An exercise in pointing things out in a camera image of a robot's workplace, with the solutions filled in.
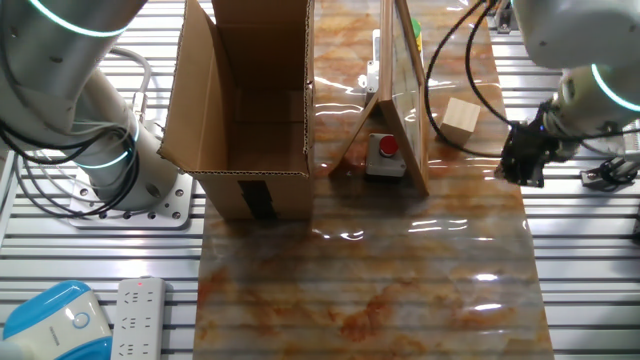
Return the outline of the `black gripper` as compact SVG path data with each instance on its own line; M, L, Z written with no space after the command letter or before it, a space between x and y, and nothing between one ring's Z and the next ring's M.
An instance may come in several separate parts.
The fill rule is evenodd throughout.
M562 162L560 141L549 132L545 116L537 115L528 125L514 124L503 146L496 179L526 187L543 188L543 168L551 162Z

